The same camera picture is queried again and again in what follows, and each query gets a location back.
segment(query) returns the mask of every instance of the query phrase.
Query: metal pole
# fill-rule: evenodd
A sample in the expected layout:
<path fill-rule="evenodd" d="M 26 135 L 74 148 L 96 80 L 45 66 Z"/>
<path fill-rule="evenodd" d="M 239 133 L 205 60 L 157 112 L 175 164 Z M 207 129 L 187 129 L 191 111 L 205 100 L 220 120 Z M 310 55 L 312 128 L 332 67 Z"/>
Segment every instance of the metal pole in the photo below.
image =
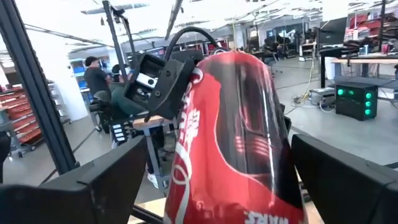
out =
<path fill-rule="evenodd" d="M 380 13 L 380 32 L 379 32 L 379 51 L 381 52 L 383 44 L 383 32 L 384 32 L 384 18 L 386 15 L 386 0 L 381 1 L 381 13 Z"/>
<path fill-rule="evenodd" d="M 14 0 L 0 1 L 0 34 L 44 135 L 58 173 L 79 166 L 52 101 L 40 63 L 35 56 Z"/>
<path fill-rule="evenodd" d="M 111 30 L 114 49 L 116 51 L 116 56 L 118 57 L 118 62 L 119 62 L 120 68 L 121 68 L 120 72 L 122 73 L 122 78 L 124 80 L 124 84 L 126 84 L 129 80 L 127 78 L 126 70 L 122 69 L 122 65 L 124 65 L 124 61 L 123 61 L 122 51 L 120 49 L 118 37 L 116 35 L 116 30 L 115 30 L 114 24 L 113 24 L 113 16 L 112 16 L 112 12 L 111 12 L 112 6 L 110 5 L 109 1 L 103 1 L 102 3 L 103 3 L 105 14 L 106 14 L 106 21 L 108 22 L 109 28 Z"/>
<path fill-rule="evenodd" d="M 134 61 L 134 63 L 137 63 L 138 59 L 137 59 L 137 52 L 136 52 L 136 48 L 134 47 L 134 40 L 132 39 L 132 35 L 131 35 L 131 31 L 130 31 L 130 24 L 129 21 L 125 18 L 123 18 L 123 25 L 124 28 L 127 32 L 127 35 L 129 37 L 129 43 L 130 43 L 130 48 L 131 48 L 131 52 L 132 52 L 132 59 Z"/>

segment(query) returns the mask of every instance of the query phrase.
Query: black metal frame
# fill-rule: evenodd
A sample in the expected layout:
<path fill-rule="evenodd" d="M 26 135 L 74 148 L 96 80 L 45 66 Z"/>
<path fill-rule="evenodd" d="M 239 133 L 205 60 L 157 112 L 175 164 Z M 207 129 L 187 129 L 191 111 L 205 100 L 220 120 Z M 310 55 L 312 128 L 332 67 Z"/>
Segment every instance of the black metal frame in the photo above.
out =
<path fill-rule="evenodd" d="M 383 32 L 384 32 L 384 18 L 386 15 L 386 0 L 381 1 L 381 11 L 380 11 L 380 32 L 379 32 L 379 51 L 381 52 L 382 48 L 382 40 L 383 40 Z M 321 57 L 321 88 L 326 86 L 326 68 L 325 68 L 325 57 Z"/>
<path fill-rule="evenodd" d="M 111 5 L 111 3 L 109 1 L 102 1 L 102 4 L 104 6 L 104 10 L 105 10 L 105 14 L 106 14 L 106 21 L 108 22 L 109 28 L 111 30 L 111 34 L 112 34 L 112 39 L 113 39 L 113 43 L 114 43 L 114 49 L 116 51 L 116 56 L 118 57 L 118 62 L 120 65 L 124 64 L 124 60 L 123 60 L 123 55 L 122 55 L 122 50 L 120 48 L 119 45 L 119 41 L 118 41 L 118 37 L 116 35 L 116 30 L 113 24 L 113 18 L 117 17 L 118 19 L 121 19 L 121 22 L 123 23 L 123 26 L 126 30 L 126 34 L 129 37 L 129 42 L 130 42 L 130 47 L 131 47 L 131 51 L 132 51 L 132 59 L 133 61 L 137 61 L 137 55 L 136 55 L 136 50 L 134 47 L 134 41 L 132 39 L 131 36 L 131 31 L 130 31 L 130 25 L 129 25 L 129 21 L 127 20 L 127 18 L 125 18 L 123 16 L 124 10 L 118 10 L 116 9 L 114 6 Z M 121 73 L 122 73 L 122 78 L 124 80 L 124 83 L 128 82 L 127 79 L 127 73 L 124 69 L 120 69 Z"/>
<path fill-rule="evenodd" d="M 116 35 L 116 31 L 114 28 L 114 24 L 113 24 L 113 17 L 118 17 L 119 19 L 121 19 L 121 22 L 124 25 L 124 28 L 126 29 L 127 35 L 129 36 L 129 42 L 130 42 L 130 46 L 131 46 L 131 50 L 132 50 L 132 57 L 133 60 L 135 62 L 137 62 L 137 55 L 136 55 L 136 51 L 134 48 L 134 42 L 131 36 L 131 32 L 130 32 L 130 26 L 129 26 L 129 21 L 127 18 L 125 18 L 123 16 L 123 10 L 117 10 L 115 7 L 113 7 L 109 1 L 103 1 L 103 6 L 104 6 L 104 10 L 106 13 L 106 20 L 108 22 L 109 28 L 111 30 L 111 34 L 112 34 L 112 38 L 113 38 L 113 42 L 114 42 L 114 48 L 116 50 L 116 56 L 118 57 L 118 62 L 120 65 L 123 64 L 123 56 L 122 56 L 122 51 L 119 45 L 119 41 L 118 41 L 118 37 Z M 124 83 L 128 83 L 128 79 L 127 79 L 127 74 L 126 71 L 124 69 L 121 69 L 121 73 L 124 79 Z M 142 221 L 145 221 L 147 223 L 153 223 L 153 224 L 161 224 L 163 223 L 163 218 L 150 212 L 147 211 L 141 207 L 138 207 L 137 205 L 134 205 L 131 211 L 131 215 L 139 218 Z"/>
<path fill-rule="evenodd" d="M 0 1 L 0 33 L 14 61 L 58 173 L 79 166 L 14 0 Z"/>

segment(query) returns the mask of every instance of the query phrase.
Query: table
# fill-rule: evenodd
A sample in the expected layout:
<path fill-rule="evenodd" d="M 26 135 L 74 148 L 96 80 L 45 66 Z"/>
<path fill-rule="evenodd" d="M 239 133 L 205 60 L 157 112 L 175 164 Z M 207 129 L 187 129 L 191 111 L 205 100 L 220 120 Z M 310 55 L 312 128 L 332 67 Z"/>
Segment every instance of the table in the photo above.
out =
<path fill-rule="evenodd" d="M 148 210 L 156 215 L 164 216 L 164 207 L 166 203 L 166 198 L 161 198 L 157 200 L 153 200 L 150 202 L 139 204 L 138 206 Z M 305 211 L 307 212 L 308 223 L 309 224 L 324 224 L 321 216 L 318 213 L 317 208 L 313 204 L 313 202 L 309 202 L 305 204 Z M 138 224 L 142 223 L 142 220 L 137 219 L 136 217 L 131 216 L 128 224 Z"/>
<path fill-rule="evenodd" d="M 357 66 L 356 74 L 352 77 L 345 77 L 341 74 L 341 64 L 349 63 Z M 398 64 L 398 57 L 392 58 L 381 53 L 372 53 L 368 55 L 360 55 L 355 58 L 334 58 L 331 61 L 335 64 L 335 82 L 353 82 L 372 84 L 378 87 L 394 89 L 394 92 L 398 91 L 398 72 L 395 72 L 395 79 L 386 78 L 370 78 L 369 77 L 369 64 L 391 64 L 391 66 Z"/>
<path fill-rule="evenodd" d="M 150 129 L 156 128 L 156 127 L 163 128 L 163 126 L 173 124 L 174 130 L 176 132 L 176 136 L 178 136 L 177 135 L 177 120 L 175 118 L 173 120 L 169 120 L 169 119 L 165 119 L 161 116 L 153 116 L 148 120 L 148 122 L 145 122 L 144 120 L 145 120 L 145 118 L 140 118 L 140 119 L 134 120 L 132 122 L 132 127 L 135 128 L 136 130 L 140 130 L 140 131 L 144 132 L 144 135 L 147 139 L 150 161 L 152 162 L 152 165 L 154 167 L 154 174 L 156 176 L 157 185 L 159 186 L 160 192 L 162 192 L 165 195 L 166 188 L 163 185 L 163 183 L 166 181 L 169 181 L 170 175 L 165 175 L 163 169 L 157 163 L 156 154 L 155 154 L 156 149 L 154 148 L 154 143 L 152 142 L 152 136 L 150 134 Z"/>

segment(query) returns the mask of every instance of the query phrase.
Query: red soda can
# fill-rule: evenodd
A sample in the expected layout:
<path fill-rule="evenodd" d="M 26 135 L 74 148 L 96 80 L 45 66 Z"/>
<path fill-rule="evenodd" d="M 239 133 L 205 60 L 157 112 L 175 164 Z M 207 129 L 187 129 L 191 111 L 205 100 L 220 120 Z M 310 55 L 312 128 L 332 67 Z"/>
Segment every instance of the red soda can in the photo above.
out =
<path fill-rule="evenodd" d="M 194 69 L 164 223 L 300 224 L 303 200 L 268 68 L 241 52 Z"/>

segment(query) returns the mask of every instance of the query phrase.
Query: cable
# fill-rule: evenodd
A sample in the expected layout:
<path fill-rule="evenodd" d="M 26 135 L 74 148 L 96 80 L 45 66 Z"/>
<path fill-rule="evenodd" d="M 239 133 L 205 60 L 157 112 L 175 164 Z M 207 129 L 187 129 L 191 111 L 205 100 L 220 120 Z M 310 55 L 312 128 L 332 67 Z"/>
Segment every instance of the cable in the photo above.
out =
<path fill-rule="evenodd" d="M 322 99 L 322 100 L 321 100 L 321 102 L 319 103 L 319 108 L 320 108 L 323 112 L 325 112 L 325 113 L 334 112 L 336 108 L 333 108 L 332 110 L 328 110 L 328 111 L 325 110 L 325 109 L 323 109 L 322 104 L 323 104 L 324 101 L 325 101 L 325 99 Z"/>
<path fill-rule="evenodd" d="M 323 29 L 329 22 L 330 22 L 330 21 L 326 21 L 325 24 L 324 24 L 320 29 Z M 314 68 L 315 68 L 315 59 L 316 59 L 316 56 L 317 56 L 317 55 L 316 55 L 316 47 L 317 47 L 317 44 L 318 44 L 318 43 L 317 43 L 317 40 L 318 40 L 318 37 L 315 38 L 315 41 L 314 41 L 314 42 L 315 42 L 316 44 L 314 44 L 314 45 L 313 45 L 313 48 L 312 48 L 312 63 L 311 63 L 310 78 L 309 78 L 309 80 L 308 80 L 308 85 L 307 85 L 307 87 L 306 87 L 304 93 L 303 93 L 301 96 L 296 96 L 295 98 L 293 98 L 292 103 L 295 104 L 295 107 L 294 107 L 291 111 L 289 111 L 288 113 L 290 113 L 290 112 L 292 112 L 293 110 L 295 110 L 296 108 L 300 107 L 299 105 L 302 104 L 306 99 L 308 99 L 309 90 L 310 90 L 310 85 L 311 85 L 312 77 L 313 77 L 313 71 L 314 71 Z"/>
<path fill-rule="evenodd" d="M 394 100 L 389 99 L 388 96 L 387 96 L 387 93 L 386 93 L 382 88 L 379 87 L 379 89 L 384 93 L 384 96 L 386 96 L 386 98 L 388 99 L 387 101 L 390 102 L 390 104 L 391 104 L 395 109 L 398 110 L 398 107 L 394 104 Z"/>
<path fill-rule="evenodd" d="M 215 47 L 218 46 L 216 40 L 215 40 L 209 33 L 207 33 L 206 31 L 204 31 L 203 29 L 197 28 L 197 27 L 186 27 L 186 28 L 184 28 L 184 29 L 178 31 L 178 32 L 174 35 L 173 39 L 170 41 L 170 44 L 169 44 L 169 46 L 167 47 L 167 49 L 166 49 L 166 54 L 165 54 L 165 56 L 164 56 L 164 59 L 165 59 L 165 60 L 169 60 L 169 59 L 170 59 L 170 56 L 171 56 L 171 54 L 172 54 L 172 52 L 173 52 L 174 46 L 177 44 L 177 42 L 178 42 L 178 40 L 181 38 L 181 36 L 182 36 L 184 33 L 186 33 L 186 32 L 197 32 L 197 33 L 200 33 L 201 35 L 204 35 L 204 36 L 210 41 L 210 43 L 213 44 Z"/>

